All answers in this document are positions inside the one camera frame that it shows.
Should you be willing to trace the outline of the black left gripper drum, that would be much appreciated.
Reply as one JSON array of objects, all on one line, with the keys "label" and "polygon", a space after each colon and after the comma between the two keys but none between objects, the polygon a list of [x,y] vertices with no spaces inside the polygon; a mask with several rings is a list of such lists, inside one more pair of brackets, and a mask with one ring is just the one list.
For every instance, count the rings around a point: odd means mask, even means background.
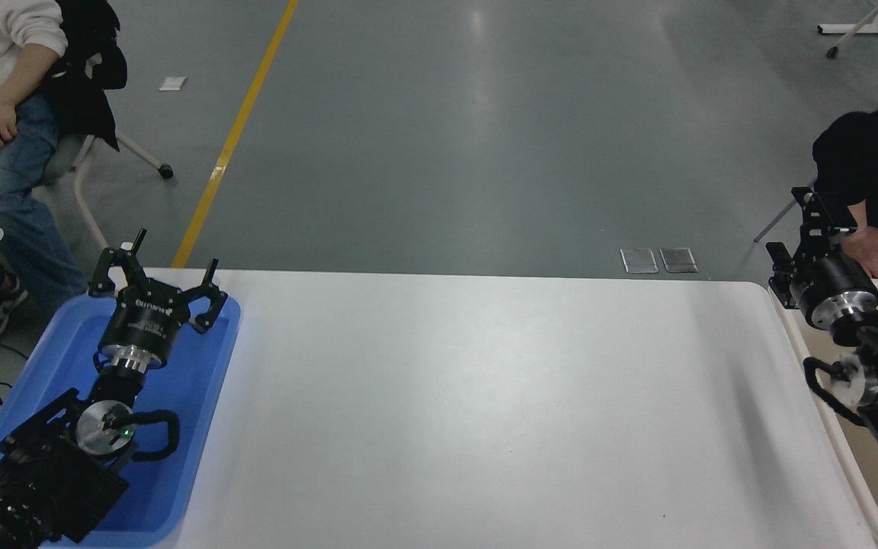
[{"label": "black left gripper drum", "polygon": [[130,357],[144,368],[163,368],[178,339],[181,324],[191,317],[181,289],[118,292],[111,320],[101,335],[98,351],[112,362]]}]

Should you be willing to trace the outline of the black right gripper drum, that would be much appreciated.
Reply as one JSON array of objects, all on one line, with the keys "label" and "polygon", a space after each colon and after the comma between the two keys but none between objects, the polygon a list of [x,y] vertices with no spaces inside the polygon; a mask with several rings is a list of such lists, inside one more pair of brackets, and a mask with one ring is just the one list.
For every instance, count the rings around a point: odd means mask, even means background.
[{"label": "black right gripper drum", "polygon": [[877,288],[865,270],[842,254],[796,268],[790,295],[812,328],[829,328],[840,317],[877,309]]}]

